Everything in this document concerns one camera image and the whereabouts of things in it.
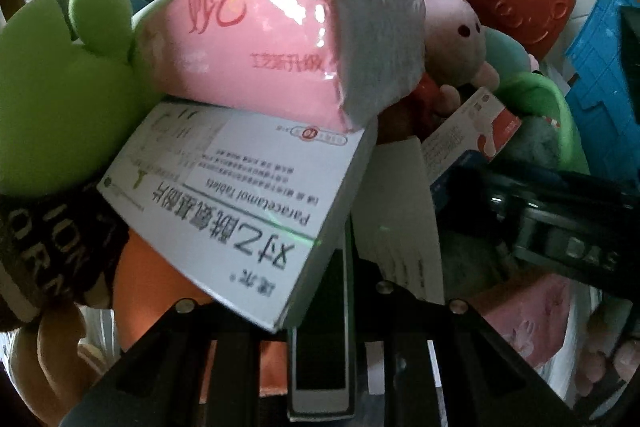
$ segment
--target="black screen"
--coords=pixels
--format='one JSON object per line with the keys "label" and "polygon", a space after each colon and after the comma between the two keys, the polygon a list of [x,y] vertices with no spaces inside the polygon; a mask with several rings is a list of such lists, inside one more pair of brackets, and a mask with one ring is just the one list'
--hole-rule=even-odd
{"label": "black screen", "polygon": [[298,328],[298,389],[344,389],[344,272],[342,251],[336,250],[320,287]]}

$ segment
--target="plastic wrapping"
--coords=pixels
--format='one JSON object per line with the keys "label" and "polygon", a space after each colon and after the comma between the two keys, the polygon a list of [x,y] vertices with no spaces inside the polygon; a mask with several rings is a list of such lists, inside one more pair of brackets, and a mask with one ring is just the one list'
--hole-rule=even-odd
{"label": "plastic wrapping", "polygon": [[423,0],[173,0],[138,49],[169,94],[349,132],[417,86],[423,21]]}

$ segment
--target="green plush toy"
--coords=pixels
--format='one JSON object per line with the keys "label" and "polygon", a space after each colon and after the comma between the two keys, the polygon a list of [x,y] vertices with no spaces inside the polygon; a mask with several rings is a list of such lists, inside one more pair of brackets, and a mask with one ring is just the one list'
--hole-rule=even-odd
{"label": "green plush toy", "polygon": [[159,101],[129,60],[129,0],[68,4],[79,41],[56,0],[33,0],[0,32],[0,194],[39,198],[81,184]]}

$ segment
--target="teal plush toy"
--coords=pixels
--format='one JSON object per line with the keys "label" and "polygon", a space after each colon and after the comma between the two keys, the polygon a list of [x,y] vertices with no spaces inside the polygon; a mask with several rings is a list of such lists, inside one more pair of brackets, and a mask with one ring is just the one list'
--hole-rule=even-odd
{"label": "teal plush toy", "polygon": [[9,19],[0,32],[0,194],[39,198],[81,184],[159,101],[129,60],[131,18],[129,0],[69,0],[81,42],[56,0],[33,0]]}

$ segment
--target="pink package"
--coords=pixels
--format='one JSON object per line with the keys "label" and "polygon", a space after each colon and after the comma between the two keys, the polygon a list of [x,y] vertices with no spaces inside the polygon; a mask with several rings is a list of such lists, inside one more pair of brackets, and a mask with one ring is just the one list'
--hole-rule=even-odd
{"label": "pink package", "polygon": [[424,73],[423,0],[173,0],[138,36],[158,89],[338,132]]}
{"label": "pink package", "polygon": [[532,268],[469,299],[469,304],[537,368],[564,344],[571,281]]}

